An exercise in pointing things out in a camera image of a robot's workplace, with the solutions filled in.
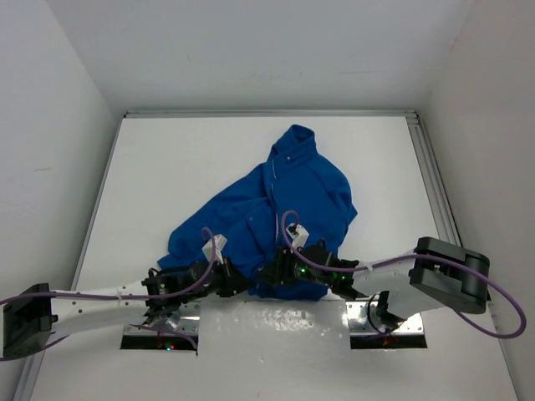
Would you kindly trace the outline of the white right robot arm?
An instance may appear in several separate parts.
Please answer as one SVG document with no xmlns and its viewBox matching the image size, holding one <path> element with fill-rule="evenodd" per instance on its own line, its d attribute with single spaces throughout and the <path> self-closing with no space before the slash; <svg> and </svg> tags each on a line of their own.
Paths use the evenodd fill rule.
<svg viewBox="0 0 535 401">
<path fill-rule="evenodd" d="M 432 237 L 421 237 L 414 250 L 393 262 L 370 264 L 339 259 L 319 241 L 297 252 L 280 246 L 256 279 L 277 289 L 307 283 L 345 300 L 375 300 L 369 325 L 378 332 L 391 332 L 409 317 L 441 307 L 484 313 L 489 267 L 486 256 Z"/>
</svg>

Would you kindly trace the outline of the blue zip-up jacket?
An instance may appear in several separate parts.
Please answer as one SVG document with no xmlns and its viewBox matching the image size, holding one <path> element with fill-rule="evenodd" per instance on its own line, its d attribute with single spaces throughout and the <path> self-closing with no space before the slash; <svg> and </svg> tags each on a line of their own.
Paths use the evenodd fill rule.
<svg viewBox="0 0 535 401">
<path fill-rule="evenodd" d="M 293 124 L 273 144 L 267 160 L 213 196 L 170 235 L 161 269 L 190 266 L 203 258 L 201 229 L 227 239 L 234 267 L 253 279 L 284 243 L 281 217 L 296 211 L 309 242 L 325 241 L 336 253 L 357 216 L 345 175 L 318 151 L 314 132 Z"/>
</svg>

